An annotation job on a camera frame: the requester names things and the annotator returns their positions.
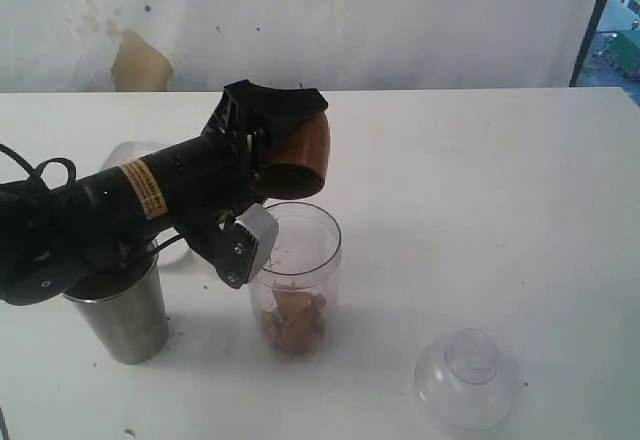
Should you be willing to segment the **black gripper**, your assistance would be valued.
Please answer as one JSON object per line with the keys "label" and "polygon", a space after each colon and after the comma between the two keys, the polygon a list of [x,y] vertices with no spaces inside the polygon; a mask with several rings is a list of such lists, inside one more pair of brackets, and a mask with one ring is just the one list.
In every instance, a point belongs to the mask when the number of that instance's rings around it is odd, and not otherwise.
{"label": "black gripper", "polygon": [[185,239],[208,234],[269,195],[260,156],[328,108],[315,88],[275,89],[242,80],[224,87],[201,133],[159,152],[159,187],[168,212],[161,232]]}

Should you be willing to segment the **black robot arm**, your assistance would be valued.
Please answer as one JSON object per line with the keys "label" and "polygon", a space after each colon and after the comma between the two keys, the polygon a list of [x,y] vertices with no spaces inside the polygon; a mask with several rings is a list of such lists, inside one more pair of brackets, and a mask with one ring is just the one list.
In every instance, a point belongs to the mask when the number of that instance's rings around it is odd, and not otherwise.
{"label": "black robot arm", "polygon": [[173,230],[232,288],[266,263],[277,223],[269,199],[297,200],[325,184],[327,101],[314,89],[227,85],[202,132],[122,165],[66,182],[42,165],[1,187],[1,298],[32,305],[80,283],[145,265]]}

